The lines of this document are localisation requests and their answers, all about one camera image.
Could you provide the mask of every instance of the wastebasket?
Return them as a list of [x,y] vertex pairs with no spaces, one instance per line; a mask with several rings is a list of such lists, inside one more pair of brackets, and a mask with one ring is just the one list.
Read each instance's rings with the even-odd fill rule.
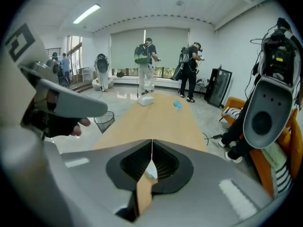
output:
[[94,122],[99,127],[100,131],[104,133],[115,122],[115,114],[111,111],[107,111],[101,117],[94,118]]

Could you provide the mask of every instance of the tiled floor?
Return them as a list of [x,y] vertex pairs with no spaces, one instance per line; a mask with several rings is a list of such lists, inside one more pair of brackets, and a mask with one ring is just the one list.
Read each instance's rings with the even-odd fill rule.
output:
[[[170,89],[156,88],[155,92],[167,95],[178,94],[176,90]],[[121,116],[136,103],[137,87],[115,85],[114,88],[111,88],[107,93],[101,94],[100,91],[90,89],[84,91],[82,94],[105,102],[108,105],[108,110],[115,113],[115,120],[118,121]],[[228,128],[228,124],[224,120],[219,122],[222,109],[207,104],[203,97],[199,98],[199,95],[195,95],[195,100],[196,102],[194,104],[190,103],[190,107],[193,110],[196,123],[201,129],[201,132],[205,133],[209,138],[216,134],[224,133]],[[102,137],[93,119],[90,118],[90,120],[92,124],[89,127],[82,127],[82,135],[80,137],[58,136],[48,140],[53,141],[61,153],[90,150],[94,147],[98,139]],[[219,140],[214,139],[209,140],[207,150],[211,154],[224,158],[225,151],[228,149],[218,146],[218,141]],[[244,158],[240,164],[235,164],[235,166],[252,179],[259,181],[248,157]]]

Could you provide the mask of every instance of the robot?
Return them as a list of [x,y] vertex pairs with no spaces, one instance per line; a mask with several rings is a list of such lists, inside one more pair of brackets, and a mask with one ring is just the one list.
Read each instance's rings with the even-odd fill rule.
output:
[[[217,156],[160,140],[60,155],[44,138],[69,135],[81,118],[102,116],[107,105],[57,84],[58,63],[47,57],[29,24],[12,31],[1,57],[1,82],[9,87],[1,95],[0,163],[21,200],[44,223],[258,226],[286,198],[272,201],[259,184]],[[136,183],[152,149],[159,182],[152,188],[152,205],[139,216]]]

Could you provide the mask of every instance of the person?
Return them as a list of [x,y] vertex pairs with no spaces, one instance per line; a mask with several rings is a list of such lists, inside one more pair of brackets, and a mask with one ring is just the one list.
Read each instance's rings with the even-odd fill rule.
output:
[[[103,71],[103,72],[100,72],[100,70],[98,69],[98,63],[100,65],[101,71]],[[94,66],[97,71],[100,89],[102,92],[107,92],[107,90],[108,90],[108,69],[109,69],[107,57],[104,54],[99,54],[96,57]]]
[[66,54],[62,54],[63,59],[61,60],[61,65],[64,70],[64,75],[66,79],[68,80],[68,83],[71,84],[71,79],[70,79],[70,60],[66,58]]
[[[291,27],[289,23],[284,19],[284,18],[279,18],[277,21],[277,27],[278,30],[280,30],[282,33],[288,31],[292,33]],[[303,58],[303,47],[298,41],[298,39],[292,35],[290,38],[298,47],[299,49],[299,54],[301,58]],[[256,85],[261,76],[258,74],[254,85]],[[303,68],[301,66],[301,72],[300,72],[300,78],[301,78],[301,85],[300,85],[300,92],[298,96],[298,104],[299,104],[299,110],[302,109],[303,107]],[[232,126],[228,129],[228,131],[223,134],[223,137],[221,141],[219,141],[219,145],[221,147],[225,147],[226,145],[230,144],[232,141],[236,141],[237,139],[240,138],[240,136],[243,134],[243,124],[244,124],[244,119],[245,115],[248,109],[248,106],[250,104],[250,100],[252,97],[253,93],[250,94],[248,100],[246,101],[243,109],[241,110],[238,118],[235,120],[235,122],[232,124]],[[225,158],[228,161],[233,161],[234,163],[240,163],[243,159],[243,156],[248,154],[251,150],[253,149],[252,146],[248,144],[248,142],[245,140],[243,137],[229,152],[225,153]]]
[[[145,39],[145,45],[148,47],[148,53],[150,55],[150,61],[148,64],[139,64],[138,72],[139,72],[139,88],[141,95],[147,94],[151,92],[152,89],[152,77],[153,77],[153,68],[152,68],[152,58],[155,61],[159,61],[156,51],[155,45],[152,44],[151,38]],[[147,87],[144,87],[144,77],[146,75],[147,79]]]
[[189,53],[189,61],[188,63],[184,63],[182,75],[181,75],[181,88],[180,88],[180,96],[185,97],[185,86],[187,80],[189,81],[189,89],[188,89],[188,97],[187,101],[190,103],[194,103],[194,90],[196,87],[196,68],[198,64],[196,61],[201,61],[202,58],[198,56],[198,51],[201,50],[201,44],[195,42],[188,48]]

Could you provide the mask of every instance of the white wall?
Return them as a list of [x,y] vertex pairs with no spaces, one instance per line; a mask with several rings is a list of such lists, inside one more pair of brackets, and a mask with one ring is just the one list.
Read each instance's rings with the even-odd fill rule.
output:
[[139,18],[135,20],[125,21],[120,24],[113,25],[105,28],[100,32],[97,32],[93,36],[96,53],[104,53],[110,58],[110,35],[113,33],[122,32],[125,30],[148,28],[148,27],[172,27],[172,28],[185,28],[190,29],[189,44],[199,42],[202,45],[202,56],[205,57],[205,61],[200,64],[200,72],[197,78],[210,78],[212,68],[218,68],[219,64],[216,62],[216,42],[217,34],[214,33],[214,27],[203,23],[201,21],[184,19],[178,17],[147,17]]
[[[225,96],[223,104],[229,96],[246,100],[244,89],[248,84],[251,69],[258,56],[257,49],[260,50],[260,46],[251,44],[250,40],[263,38],[267,30],[276,24],[278,17],[283,17],[290,23],[294,35],[302,42],[290,17],[274,0],[247,11],[218,30],[218,63],[222,64],[223,69],[231,71],[233,78],[230,91]],[[251,80],[251,85],[247,90],[248,94],[254,79],[253,77]],[[302,112],[298,114],[297,121],[303,132]]]

